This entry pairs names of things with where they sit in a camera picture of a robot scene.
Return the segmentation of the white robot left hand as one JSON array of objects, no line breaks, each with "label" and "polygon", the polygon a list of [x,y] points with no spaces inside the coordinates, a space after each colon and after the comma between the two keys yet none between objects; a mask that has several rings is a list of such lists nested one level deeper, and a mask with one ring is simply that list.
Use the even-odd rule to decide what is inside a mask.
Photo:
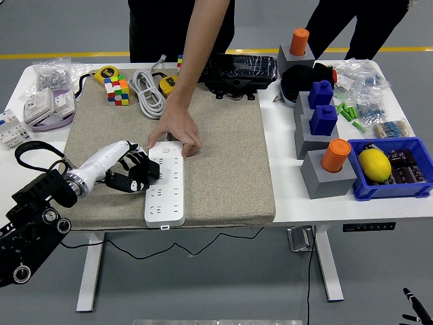
[{"label": "white robot left hand", "polygon": [[132,170],[124,161],[124,157],[129,158],[136,167],[148,161],[148,156],[142,147],[122,140],[99,149],[81,167],[67,172],[65,178],[79,198],[90,195],[95,182],[101,180],[109,188],[121,192],[133,193],[146,190],[147,180],[136,180],[111,171],[116,163],[121,163],[127,171]]}]

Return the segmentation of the person's left hand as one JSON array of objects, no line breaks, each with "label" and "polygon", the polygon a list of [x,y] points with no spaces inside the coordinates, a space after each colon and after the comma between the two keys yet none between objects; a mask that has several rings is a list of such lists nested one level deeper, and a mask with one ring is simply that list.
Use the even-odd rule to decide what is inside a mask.
[{"label": "person's left hand", "polygon": [[193,156],[202,148],[198,126],[188,111],[190,99],[175,92],[169,95],[158,124],[148,136],[148,149],[153,148],[165,133],[182,143],[183,157]]}]

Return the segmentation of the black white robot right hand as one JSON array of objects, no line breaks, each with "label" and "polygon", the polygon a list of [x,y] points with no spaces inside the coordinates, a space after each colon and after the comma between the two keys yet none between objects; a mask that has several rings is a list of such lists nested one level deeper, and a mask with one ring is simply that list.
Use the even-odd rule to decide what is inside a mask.
[{"label": "black white robot right hand", "polygon": [[420,303],[420,301],[415,297],[415,295],[408,288],[405,287],[403,288],[403,292],[408,301],[410,302],[414,312],[416,313],[416,316],[403,314],[403,319],[411,320],[413,322],[419,322],[424,325],[432,325],[432,318],[425,310],[424,306]]}]

